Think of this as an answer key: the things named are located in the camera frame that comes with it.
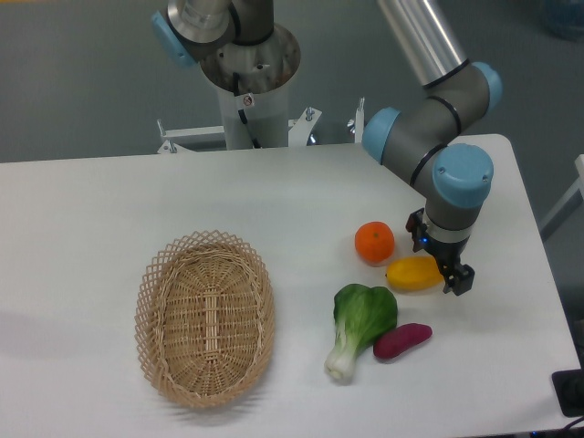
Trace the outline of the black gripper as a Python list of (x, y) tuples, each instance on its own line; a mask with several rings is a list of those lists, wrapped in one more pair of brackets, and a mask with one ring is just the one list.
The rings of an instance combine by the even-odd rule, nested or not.
[(475, 271), (469, 265), (460, 264), (460, 256), (469, 239), (469, 229), (447, 230), (433, 223), (423, 221), (424, 209), (410, 214), (405, 228), (412, 238), (412, 251), (425, 250), (439, 265), (443, 276), (444, 294), (456, 296), (472, 289)]

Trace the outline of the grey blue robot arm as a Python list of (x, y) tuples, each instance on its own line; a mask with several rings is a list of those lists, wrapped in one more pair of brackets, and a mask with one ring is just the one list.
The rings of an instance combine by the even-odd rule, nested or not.
[[(382, 1), (380, 10), (425, 90), (411, 112), (378, 111), (355, 139), (379, 164), (423, 196), (406, 228), (415, 250), (431, 255), (446, 291), (462, 295), (474, 270), (462, 263), (487, 198), (494, 165), (459, 135), (501, 99), (499, 75), (471, 62), (433, 1)], [(224, 105), (230, 149), (289, 145), (287, 101), (296, 75), (297, 41), (274, 20), (270, 1), (171, 1), (151, 17), (153, 31), (178, 65), (199, 65)]]

